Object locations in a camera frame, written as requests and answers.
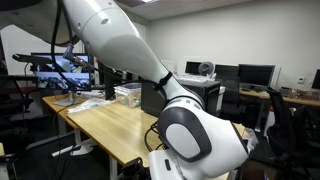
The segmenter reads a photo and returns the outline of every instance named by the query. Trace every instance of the ceiling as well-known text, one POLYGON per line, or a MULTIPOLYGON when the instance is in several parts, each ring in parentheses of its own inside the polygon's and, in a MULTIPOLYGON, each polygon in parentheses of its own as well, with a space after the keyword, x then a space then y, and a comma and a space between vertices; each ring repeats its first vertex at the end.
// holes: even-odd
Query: ceiling
POLYGON ((247 1, 252 0, 155 0, 149 3, 141 0, 118 0, 117 3, 124 11, 152 21, 247 1))

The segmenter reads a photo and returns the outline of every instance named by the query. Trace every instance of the cable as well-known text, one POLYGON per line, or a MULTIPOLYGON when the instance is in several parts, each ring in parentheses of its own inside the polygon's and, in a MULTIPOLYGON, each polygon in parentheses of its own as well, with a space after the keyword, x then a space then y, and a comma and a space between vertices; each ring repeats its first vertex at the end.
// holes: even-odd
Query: cable
POLYGON ((54 168, 54 171, 53 171, 53 175, 52 175, 52 180, 54 179, 54 176, 55 176, 55 174, 56 174, 56 172, 57 172, 57 169, 58 169, 58 165, 59 165, 59 162, 60 162, 60 150, 61 150, 61 142, 60 142, 60 138, 59 138, 59 132, 58 132, 58 129, 55 127, 55 125, 54 125, 54 120, 57 118, 57 116, 58 116, 58 114, 61 112, 61 111, 63 111, 63 110, 65 110, 66 108, 68 108, 68 107, 70 107, 70 106, 72 106, 72 105, 74 105, 74 102, 75 102, 75 97, 73 97, 73 102, 70 104, 70 105, 68 105, 68 106, 66 106, 66 107, 64 107, 64 108, 62 108, 62 109, 60 109, 59 111, 57 111, 56 113, 55 113, 55 115, 53 116, 53 119, 52 119, 52 122, 53 122, 53 128, 55 129, 55 132, 56 132, 56 136, 57 136, 57 138, 58 138, 58 149, 59 149, 59 154, 58 154, 58 160, 57 160, 57 164, 56 164, 56 166, 55 166, 55 168, 54 168))
POLYGON ((159 146, 156 147, 156 150, 158 150, 162 145, 163 143, 159 144, 159 146))
MULTIPOLYGON (((64 98, 66 98, 66 97, 68 97, 68 96, 69 96, 69 94, 64 94, 64 97, 62 97, 61 99, 64 99, 64 98)), ((57 95, 54 95, 54 98, 55 98, 57 101, 61 100, 60 98, 59 98, 59 99, 57 98, 57 95)))
POLYGON ((81 89, 83 89, 83 90, 91 90, 90 88, 83 87, 83 86, 80 86, 80 85, 78 85, 78 84, 75 84, 75 83, 73 83, 72 81, 70 81, 68 78, 66 78, 66 77, 64 76, 64 74, 62 74, 61 69, 60 69, 60 66, 58 66, 57 61, 56 61, 56 58, 55 58, 55 56, 54 56, 56 38, 57 38, 57 34, 58 34, 58 27, 59 27, 60 16, 61 16, 61 6, 62 6, 61 4, 63 4, 62 1, 61 1, 61 0, 58 0, 56 20, 55 20, 55 24, 54 24, 52 39, 51 39, 51 59, 52 59, 53 65, 54 65, 55 68, 57 69, 58 74, 59 74, 64 80, 66 80, 68 83, 70 83, 70 84, 72 84, 72 85, 74 85, 74 86, 76 86, 76 87, 79 87, 79 88, 81 88, 81 89))
MULTIPOLYGON (((71 151, 73 151, 73 149, 75 149, 75 147, 76 147, 75 144, 72 145, 71 151)), ((68 162, 68 160, 70 159, 70 157, 71 157, 71 154, 69 154, 69 156, 67 156, 67 158, 64 160, 64 163, 63 163, 63 166, 62 166, 62 172, 61 172, 58 180, 61 180, 61 179, 62 179, 64 173, 66 172, 65 170, 69 167, 69 164, 70 164, 70 163, 68 163, 68 166, 67 166, 67 162, 68 162)))
POLYGON ((69 17, 68 17, 67 9, 64 6, 62 0, 60 0, 60 4, 61 4, 62 11, 63 11, 63 14, 64 14, 64 19, 66 20, 66 23, 67 23, 68 35, 69 35, 69 43, 72 44, 72 30, 71 30, 71 25, 70 25, 70 20, 69 20, 69 17))
POLYGON ((27 76, 27 66, 29 65, 30 62, 28 62, 25 66, 24 66, 24 76, 27 76))
POLYGON ((150 131, 153 131, 153 132, 155 132, 155 133, 158 134, 158 132, 156 132, 156 131, 154 130, 154 128, 157 127, 157 125, 156 125, 157 123, 158 123, 158 121, 156 121, 155 123, 153 123, 153 124, 150 126, 150 128, 147 130, 147 132, 144 134, 144 144, 146 145, 147 149, 148 149, 150 152, 152 151, 152 148, 151 148, 151 147, 149 146, 149 144, 148 144, 147 136, 148 136, 148 134, 149 134, 150 131))

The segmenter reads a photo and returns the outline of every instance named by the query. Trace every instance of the robotic arm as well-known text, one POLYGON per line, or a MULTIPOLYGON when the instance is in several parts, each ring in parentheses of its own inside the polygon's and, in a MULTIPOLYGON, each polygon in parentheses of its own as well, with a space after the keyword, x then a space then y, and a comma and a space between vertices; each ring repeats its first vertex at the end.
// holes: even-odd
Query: robotic arm
MULTIPOLYGON (((247 159, 248 150, 232 123, 207 114, 198 96, 183 88, 175 78, 168 78, 169 71, 115 2, 63 0, 63 3, 74 34, 102 63, 159 82, 171 100, 158 121, 159 137, 169 150, 149 154, 152 179, 216 177, 247 159)), ((0 26, 15 24, 50 43, 48 32, 52 32, 56 8, 57 0, 37 0, 29 6, 2 10, 0 13, 5 18, 0 19, 0 26)), ((68 41, 64 27, 65 23, 60 23, 59 44, 68 41)))

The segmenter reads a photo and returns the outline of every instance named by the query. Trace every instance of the computer tower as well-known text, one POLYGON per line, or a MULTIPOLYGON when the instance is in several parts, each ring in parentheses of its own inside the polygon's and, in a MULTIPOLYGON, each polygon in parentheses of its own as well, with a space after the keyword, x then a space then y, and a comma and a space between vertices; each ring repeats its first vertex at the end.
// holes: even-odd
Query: computer tower
MULTIPOLYGON (((202 98, 205 111, 211 115, 217 113, 217 103, 220 82, 207 81, 204 83, 180 81, 180 84, 202 98)), ((164 108, 165 100, 150 84, 143 83, 141 88, 141 109, 148 114, 159 117, 164 108)))

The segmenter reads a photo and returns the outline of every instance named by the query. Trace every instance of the office chair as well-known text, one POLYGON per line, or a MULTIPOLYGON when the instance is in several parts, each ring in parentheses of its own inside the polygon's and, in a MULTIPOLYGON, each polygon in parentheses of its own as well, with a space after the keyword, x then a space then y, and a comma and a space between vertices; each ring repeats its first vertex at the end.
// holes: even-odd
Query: office chair
POLYGON ((240 112, 239 77, 217 75, 216 81, 225 87, 219 117, 234 123, 241 123, 243 118, 240 112))
POLYGON ((285 105, 281 93, 270 87, 268 87, 267 92, 270 95, 275 115, 275 124, 267 129, 267 140, 274 154, 275 164, 256 159, 252 160, 276 169, 279 172, 276 176, 277 179, 299 179, 301 177, 312 179, 307 168, 320 168, 320 156, 318 154, 320 149, 309 145, 307 142, 301 142, 301 137, 297 136, 297 132, 303 135, 305 133, 304 125, 294 125, 296 117, 285 105), (302 168, 305 174, 294 171, 295 168, 302 168))
POLYGON ((16 80, 0 76, 0 141, 7 153, 15 153, 21 146, 33 141, 24 119, 24 113, 32 102, 22 93, 16 80), (10 121, 9 118, 15 115, 22 115, 23 124, 10 121))

